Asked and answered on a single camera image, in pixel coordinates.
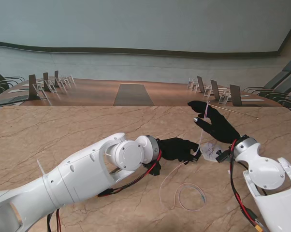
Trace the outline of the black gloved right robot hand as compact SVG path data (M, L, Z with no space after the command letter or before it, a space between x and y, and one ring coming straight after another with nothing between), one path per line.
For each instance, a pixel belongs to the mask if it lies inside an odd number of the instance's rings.
M217 141L232 144L234 140L241 138L238 131L215 108L203 101L190 101L188 106L198 113L194 122L203 131L210 134Z

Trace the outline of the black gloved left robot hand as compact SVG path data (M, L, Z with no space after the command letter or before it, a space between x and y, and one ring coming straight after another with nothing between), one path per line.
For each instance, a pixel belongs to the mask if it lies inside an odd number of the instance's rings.
M179 162L197 161L201 156L199 145L189 140L181 138L170 138L165 140L157 139L159 148L162 152L162 157L165 160Z

